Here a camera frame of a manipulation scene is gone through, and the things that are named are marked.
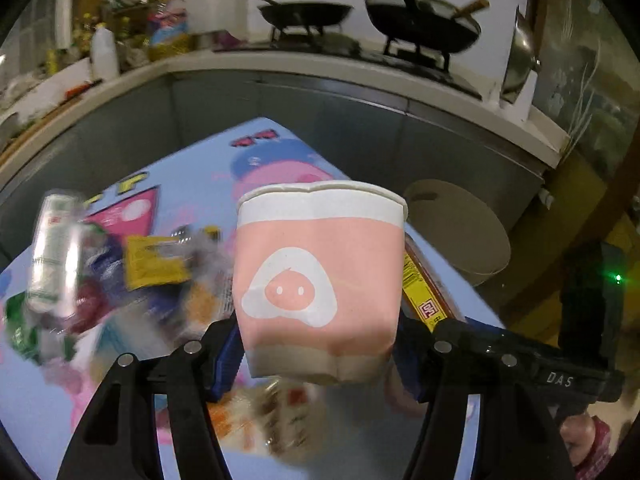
blue table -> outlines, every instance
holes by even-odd
[[[228,240],[236,227],[236,201],[246,191],[275,182],[346,178],[289,130],[256,119],[209,137],[94,197],[88,214],[116,232],[168,235],[184,224],[215,224]],[[471,286],[407,226],[462,313],[500,326]],[[0,275],[0,300],[24,291],[31,250]],[[393,412],[382,384],[330,388],[329,436],[324,449],[301,466],[224,450],[235,480],[402,478],[422,421]],[[478,399],[465,428],[457,479],[469,478],[478,432]],[[358,412],[369,410],[353,425]],[[46,384],[41,371],[15,354],[0,333],[0,420],[25,460],[42,480],[54,480],[71,438],[71,420],[81,415],[65,391]],[[164,476],[178,479],[173,449],[160,445]]]

gas stove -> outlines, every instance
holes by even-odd
[[[339,33],[286,34],[280,32],[277,37],[272,35],[272,40],[241,43],[232,47],[215,49],[215,51],[283,51],[343,57],[401,70],[402,72],[435,81],[475,99],[482,100],[482,96],[471,83],[443,68],[443,66],[447,66],[448,63],[446,63],[446,60],[439,59],[439,54],[430,57],[419,48],[413,51],[403,50],[401,48],[392,51],[388,46],[385,47],[387,54],[380,54],[362,48],[356,40]]]

countertop edge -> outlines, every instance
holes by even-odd
[[[356,60],[290,52],[194,52],[132,70],[82,95],[80,101],[28,139],[0,168],[0,189],[53,139],[103,104],[163,75],[198,70],[254,70],[325,77],[390,92],[457,115],[530,153],[550,168],[560,160],[559,150],[527,121],[522,126],[480,101],[435,82],[398,70]]]

pig logo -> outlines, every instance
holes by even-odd
[[[299,247],[278,249],[262,263],[241,306],[256,319],[288,317],[314,328],[327,325],[338,312],[329,276],[313,254]]]

yellow label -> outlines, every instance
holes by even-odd
[[[438,322],[447,317],[436,294],[431,290],[429,283],[422,277],[420,270],[407,253],[404,253],[402,290],[415,313],[430,332],[433,332]]]
[[[175,238],[164,236],[130,236],[126,241],[125,278],[127,288],[182,283],[191,279],[181,258],[163,258],[158,245],[175,242]]]

